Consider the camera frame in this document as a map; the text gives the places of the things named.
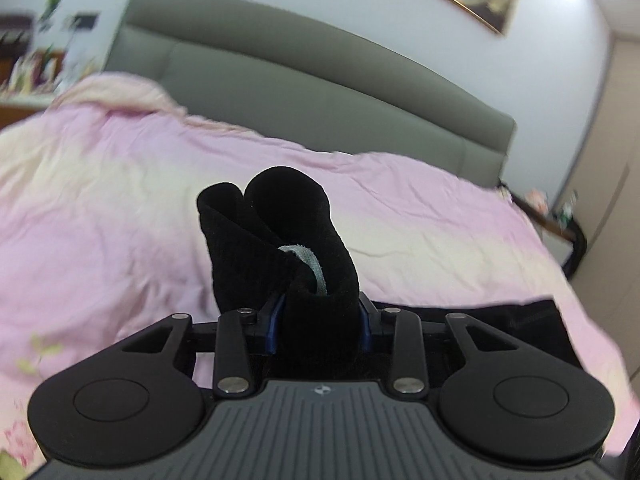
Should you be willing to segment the black garment on cabinet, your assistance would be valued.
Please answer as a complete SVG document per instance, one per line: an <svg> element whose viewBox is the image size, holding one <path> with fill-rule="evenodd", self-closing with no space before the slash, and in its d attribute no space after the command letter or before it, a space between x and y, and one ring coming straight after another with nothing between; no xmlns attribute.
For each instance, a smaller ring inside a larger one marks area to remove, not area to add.
<svg viewBox="0 0 640 480"><path fill-rule="evenodd" d="M574 238L572 240L572 252L562 264L562 271L567 281L570 281L585 257L588 250L588 240L582 227L575 219L570 220L567 229L574 235Z"/></svg>

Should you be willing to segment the clear plastic water bottle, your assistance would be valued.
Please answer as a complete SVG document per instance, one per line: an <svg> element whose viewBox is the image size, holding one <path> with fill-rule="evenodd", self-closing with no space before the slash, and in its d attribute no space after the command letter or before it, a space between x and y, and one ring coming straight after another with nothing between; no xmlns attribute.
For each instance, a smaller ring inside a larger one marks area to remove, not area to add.
<svg viewBox="0 0 640 480"><path fill-rule="evenodd" d="M567 200L561 207L558 214L559 226L562 230L565 230L572 221L574 214L575 202L574 200Z"/></svg>

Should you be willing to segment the beige wardrobe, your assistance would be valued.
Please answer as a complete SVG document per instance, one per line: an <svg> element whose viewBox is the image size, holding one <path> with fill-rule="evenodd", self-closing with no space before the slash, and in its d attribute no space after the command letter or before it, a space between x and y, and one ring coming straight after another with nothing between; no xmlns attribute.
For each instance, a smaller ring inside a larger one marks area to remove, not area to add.
<svg viewBox="0 0 640 480"><path fill-rule="evenodd" d="M572 286L624 349L639 330L639 44L617 40L591 129L562 197L589 248Z"/></svg>

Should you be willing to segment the black velvet pants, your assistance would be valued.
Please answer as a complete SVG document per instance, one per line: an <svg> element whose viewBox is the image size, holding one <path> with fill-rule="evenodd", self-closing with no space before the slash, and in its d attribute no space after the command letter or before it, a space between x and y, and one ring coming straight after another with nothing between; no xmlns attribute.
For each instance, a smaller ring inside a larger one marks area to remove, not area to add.
<svg viewBox="0 0 640 480"><path fill-rule="evenodd" d="M621 393L620 352L590 321L559 273L552 296L535 285L546 258L530 226L503 200L462 182L420 194L381 194L352 181L344 243L318 183L290 167L269 168L246 188L224 182L196 206L221 315L259 311L281 299L271 368L293 382L382 380L387 363L364 348L360 299L380 308L439 313L480 311L502 330L573 361Z"/></svg>

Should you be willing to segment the white bedside cabinet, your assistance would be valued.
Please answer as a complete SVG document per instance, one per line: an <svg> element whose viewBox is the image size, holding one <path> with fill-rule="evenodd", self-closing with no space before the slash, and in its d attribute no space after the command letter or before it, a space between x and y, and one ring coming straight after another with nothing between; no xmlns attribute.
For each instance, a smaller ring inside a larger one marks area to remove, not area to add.
<svg viewBox="0 0 640 480"><path fill-rule="evenodd" d="M572 240L574 238L574 235L567 228L562 230L559 226L558 214L562 206L559 209L552 209L548 202L548 214L543 216L526 203L525 195L528 192L524 196L518 195L508 188L504 182L500 183L499 190L514 206L523 211L526 218L532 222L542 244L562 269L562 264L572 252Z"/></svg>

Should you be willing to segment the pink floral duvet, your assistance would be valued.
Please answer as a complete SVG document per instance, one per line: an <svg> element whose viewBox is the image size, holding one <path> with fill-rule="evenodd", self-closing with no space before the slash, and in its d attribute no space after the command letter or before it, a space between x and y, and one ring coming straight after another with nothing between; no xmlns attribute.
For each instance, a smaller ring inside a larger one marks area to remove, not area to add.
<svg viewBox="0 0 640 480"><path fill-rule="evenodd" d="M218 315L196 196L272 166L320 183L372 299L473 307L552 298L610 390L605 442L639 420L620 349L592 322L521 211L425 162L313 152L189 115L149 79L92 76L1 133L1 474L43 463L26 405L49 376L175 312Z"/></svg>

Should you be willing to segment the left bedside table clutter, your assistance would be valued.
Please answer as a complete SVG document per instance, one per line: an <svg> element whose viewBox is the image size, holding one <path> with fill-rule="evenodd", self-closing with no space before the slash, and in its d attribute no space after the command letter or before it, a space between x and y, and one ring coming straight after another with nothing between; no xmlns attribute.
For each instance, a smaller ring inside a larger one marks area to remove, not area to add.
<svg viewBox="0 0 640 480"><path fill-rule="evenodd" d="M98 24L96 11L80 11L62 21L65 37L48 33L63 0L46 0L38 15L1 15L1 123L6 126L45 110L55 97L100 69L87 51L86 37Z"/></svg>

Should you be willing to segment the grey upholstered headboard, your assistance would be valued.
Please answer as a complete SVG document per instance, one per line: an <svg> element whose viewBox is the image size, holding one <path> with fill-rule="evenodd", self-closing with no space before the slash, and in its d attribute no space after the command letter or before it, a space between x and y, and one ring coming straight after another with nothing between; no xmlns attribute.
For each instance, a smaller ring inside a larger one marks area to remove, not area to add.
<svg viewBox="0 0 640 480"><path fill-rule="evenodd" d="M104 67L311 151L383 152L496 186L515 120L420 63L248 0L127 0Z"/></svg>

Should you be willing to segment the tissue pack on cabinet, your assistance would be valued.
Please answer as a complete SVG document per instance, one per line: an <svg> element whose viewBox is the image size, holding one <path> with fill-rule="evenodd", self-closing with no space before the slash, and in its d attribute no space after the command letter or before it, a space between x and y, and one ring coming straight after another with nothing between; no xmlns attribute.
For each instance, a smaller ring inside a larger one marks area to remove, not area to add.
<svg viewBox="0 0 640 480"><path fill-rule="evenodd" d="M534 211L537 211L538 214L542 214L543 216L548 214L549 206L545 192L534 188L525 195L525 201L533 208Z"/></svg>

